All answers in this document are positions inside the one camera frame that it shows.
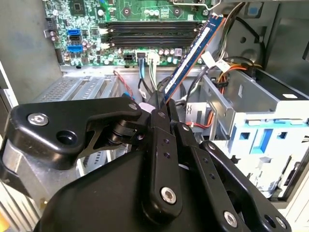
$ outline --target motherboard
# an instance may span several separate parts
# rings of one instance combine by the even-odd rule
[[[158,65],[177,65],[208,19],[206,8],[194,3],[44,0],[45,35],[54,43],[60,65],[137,65],[138,58],[149,54],[159,55]]]

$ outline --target ram stick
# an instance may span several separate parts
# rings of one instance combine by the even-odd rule
[[[203,25],[186,55],[182,58],[179,65],[170,76],[171,79],[164,89],[166,102],[170,100],[176,89],[188,75],[224,21],[225,18],[223,17],[211,15],[207,22]]]

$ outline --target metal screw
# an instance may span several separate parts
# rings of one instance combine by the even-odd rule
[[[145,137],[144,134],[139,134],[139,135],[137,136],[137,139],[138,139],[138,140],[142,140],[144,137]]]
[[[204,16],[209,15],[209,11],[208,11],[208,10],[204,10],[204,11],[203,11],[203,15],[204,15]]]
[[[34,113],[28,116],[28,122],[36,126],[45,126],[48,124],[48,117],[41,113]]]
[[[226,222],[227,222],[231,227],[234,227],[234,228],[237,227],[237,221],[236,221],[236,218],[234,217],[233,214],[231,214],[231,213],[228,212],[228,211],[225,211],[225,212],[224,212],[224,218],[225,218]]]
[[[158,115],[160,115],[162,118],[165,118],[165,114],[163,112],[159,112]]]
[[[283,227],[286,229],[286,224],[283,222],[283,220],[280,218],[280,217],[276,217],[277,219],[277,222]]]
[[[163,187],[161,189],[161,197],[162,199],[169,203],[169,204],[175,204],[176,203],[176,194],[173,190],[171,190],[168,187]]]
[[[208,144],[208,146],[209,146],[209,148],[210,148],[211,150],[215,150],[215,149],[216,149],[216,147],[215,147],[213,144]]]
[[[183,128],[184,128],[185,131],[189,131],[189,128],[188,128],[187,125],[183,124]]]
[[[129,104],[129,106],[130,106],[130,108],[131,108],[131,109],[133,109],[133,110],[137,110],[136,105],[134,105],[134,104]]]

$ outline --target gray metal panel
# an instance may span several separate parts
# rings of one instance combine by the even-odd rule
[[[278,9],[268,47],[267,72],[309,94],[309,63],[302,59],[309,42],[309,2],[284,2]]]
[[[242,72],[231,71],[225,98],[236,112],[267,112],[276,109],[277,98],[255,83]]]

